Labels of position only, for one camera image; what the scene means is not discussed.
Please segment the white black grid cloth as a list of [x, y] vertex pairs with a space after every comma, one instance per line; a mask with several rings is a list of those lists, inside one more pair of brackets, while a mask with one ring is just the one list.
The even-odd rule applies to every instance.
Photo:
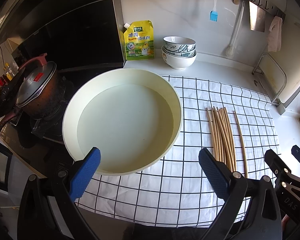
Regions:
[[277, 150], [277, 133], [268, 96], [223, 83], [167, 76], [183, 105], [183, 126], [174, 146], [156, 164], [128, 176], [96, 174], [76, 204], [88, 211], [151, 226], [210, 225], [223, 206], [201, 166], [198, 153], [213, 149], [206, 109], [225, 108], [229, 117], [236, 167], [244, 174], [234, 110], [243, 134], [248, 178], [274, 177], [264, 162]]

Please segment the top patterned bowl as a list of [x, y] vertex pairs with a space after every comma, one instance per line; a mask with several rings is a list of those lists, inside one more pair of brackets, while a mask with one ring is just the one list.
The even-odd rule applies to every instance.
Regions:
[[164, 47], [171, 52], [188, 52], [196, 48], [196, 42], [190, 38], [167, 36], [163, 38]]

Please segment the wooden chopstick five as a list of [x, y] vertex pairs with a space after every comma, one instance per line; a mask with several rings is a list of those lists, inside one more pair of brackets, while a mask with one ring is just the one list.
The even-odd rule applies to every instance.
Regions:
[[215, 113], [216, 113], [216, 118], [217, 118], [218, 126], [219, 126], [220, 131], [221, 131], [223, 145], [225, 147], [226, 164], [227, 164], [228, 167], [230, 167], [231, 166], [231, 158], [230, 158], [230, 146], [229, 146], [229, 142], [228, 142], [228, 137], [226, 136], [226, 132], [225, 132], [224, 125], [222, 123], [220, 111], [218, 109], [216, 109]]

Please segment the black gas stove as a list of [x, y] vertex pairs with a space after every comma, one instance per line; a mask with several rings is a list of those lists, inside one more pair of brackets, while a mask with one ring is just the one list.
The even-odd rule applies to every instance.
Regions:
[[34, 120], [20, 112], [1, 130], [2, 142], [30, 168], [46, 177], [68, 170], [74, 161], [63, 142], [63, 116], [70, 99], [96, 74], [96, 71], [87, 69], [58, 72], [58, 77], [64, 81], [65, 93], [57, 109], [42, 120]]

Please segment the wooden chopstick three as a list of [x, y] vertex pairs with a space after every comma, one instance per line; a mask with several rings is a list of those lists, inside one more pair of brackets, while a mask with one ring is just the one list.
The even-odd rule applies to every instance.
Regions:
[[221, 132], [219, 130], [215, 110], [213, 108], [211, 109], [211, 116], [212, 116], [213, 136], [214, 136], [214, 140], [215, 140], [216, 160], [223, 162], [224, 161], [223, 142], [222, 142], [222, 138], [220, 137]]

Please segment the wooden chopstick eight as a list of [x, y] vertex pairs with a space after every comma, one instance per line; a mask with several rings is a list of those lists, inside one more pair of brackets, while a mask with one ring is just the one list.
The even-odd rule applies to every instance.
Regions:
[[235, 171], [235, 161], [234, 161], [234, 151], [232, 147], [232, 140], [231, 140], [231, 130], [230, 126], [228, 125], [228, 116], [225, 108], [221, 108], [219, 110], [221, 115], [221, 122], [222, 128], [225, 134], [225, 143], [226, 143], [226, 152], [227, 152], [227, 163], [230, 165], [230, 170], [232, 172]]

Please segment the white long-handled brush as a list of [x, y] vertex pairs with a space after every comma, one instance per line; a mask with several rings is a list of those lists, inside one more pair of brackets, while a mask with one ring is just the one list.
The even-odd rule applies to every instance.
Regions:
[[232, 34], [232, 38], [230, 40], [230, 43], [229, 43], [228, 47], [225, 50], [225, 54], [229, 58], [232, 58], [233, 55], [234, 55], [235, 43], [237, 41], [238, 32], [239, 32], [239, 29], [240, 29], [241, 24], [242, 24], [244, 6], [245, 6], [245, 1], [243, 0], [239, 5], [239, 13], [237, 15], [237, 21], [236, 21], [236, 24], [234, 26], [234, 31], [233, 31], [233, 34]]

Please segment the wooden chopstick four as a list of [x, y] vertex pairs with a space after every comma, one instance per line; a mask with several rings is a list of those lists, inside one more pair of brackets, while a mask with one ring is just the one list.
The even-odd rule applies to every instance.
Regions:
[[224, 153], [223, 153], [223, 155], [224, 155], [224, 161], [223, 161], [223, 163], [226, 164], [226, 159], [225, 159], [225, 154], [226, 154], [226, 152], [225, 152], [225, 147], [224, 147], [224, 145], [223, 145], [223, 152], [224, 152]]

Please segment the dark pot with lid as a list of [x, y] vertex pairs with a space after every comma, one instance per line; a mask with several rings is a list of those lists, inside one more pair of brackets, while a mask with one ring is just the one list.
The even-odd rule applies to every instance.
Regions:
[[34, 120], [47, 118], [63, 100], [64, 81], [58, 77], [57, 65], [46, 56], [44, 53], [25, 62], [0, 90], [0, 132], [20, 112]]

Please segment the wooden chopstick two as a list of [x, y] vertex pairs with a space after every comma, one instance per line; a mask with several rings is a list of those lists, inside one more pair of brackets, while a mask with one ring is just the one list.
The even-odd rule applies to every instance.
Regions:
[[218, 140], [217, 140], [217, 130], [216, 130], [216, 123], [213, 116], [213, 112], [211, 109], [206, 109], [207, 111], [207, 118], [210, 125], [211, 130], [211, 137], [212, 137], [212, 143], [213, 143], [213, 152], [214, 152], [214, 158], [216, 160], [219, 160], [219, 149], [218, 149]]

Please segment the bottom white bowl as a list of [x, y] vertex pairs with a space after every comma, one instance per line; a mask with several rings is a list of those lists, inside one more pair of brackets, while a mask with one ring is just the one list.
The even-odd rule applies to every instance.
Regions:
[[162, 51], [162, 58], [166, 64], [175, 70], [183, 70], [191, 66], [197, 57], [197, 52], [194, 52], [192, 57], [179, 57]]

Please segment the round cream tray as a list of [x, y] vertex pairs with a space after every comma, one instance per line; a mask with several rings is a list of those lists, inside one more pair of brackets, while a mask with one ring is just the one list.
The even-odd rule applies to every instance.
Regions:
[[72, 159], [82, 160], [97, 148], [97, 173], [122, 176], [162, 159], [178, 139], [182, 122], [180, 97], [167, 80], [122, 68], [92, 78], [74, 94], [62, 135]]

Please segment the wooden chopstick seven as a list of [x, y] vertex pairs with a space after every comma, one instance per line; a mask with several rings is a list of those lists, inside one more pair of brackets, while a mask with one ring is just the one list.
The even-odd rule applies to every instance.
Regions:
[[233, 162], [233, 157], [232, 157], [232, 149], [230, 146], [230, 138], [229, 138], [229, 133], [228, 133], [228, 127], [225, 121], [225, 115], [224, 115], [224, 109], [220, 108], [218, 110], [218, 115], [220, 119], [220, 127], [221, 127], [221, 133], [225, 145], [225, 150], [226, 150], [226, 163], [228, 165], [228, 168], [231, 172], [234, 172], [235, 166]]

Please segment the wooden chopstick six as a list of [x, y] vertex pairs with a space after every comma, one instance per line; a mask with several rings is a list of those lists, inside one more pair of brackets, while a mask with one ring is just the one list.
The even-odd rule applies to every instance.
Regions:
[[230, 149], [230, 141], [228, 138], [228, 130], [226, 128], [226, 123], [223, 115], [223, 109], [217, 109], [217, 120], [219, 123], [219, 127], [221, 130], [225, 150], [226, 150], [226, 163], [228, 168], [232, 171], [232, 158], [231, 158], [231, 149]]

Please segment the yellow seasoning pouch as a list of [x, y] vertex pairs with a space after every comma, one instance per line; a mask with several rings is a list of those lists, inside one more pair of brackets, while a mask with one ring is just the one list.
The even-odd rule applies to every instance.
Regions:
[[154, 54], [154, 30], [150, 20], [124, 24], [124, 44], [127, 61], [150, 60]]

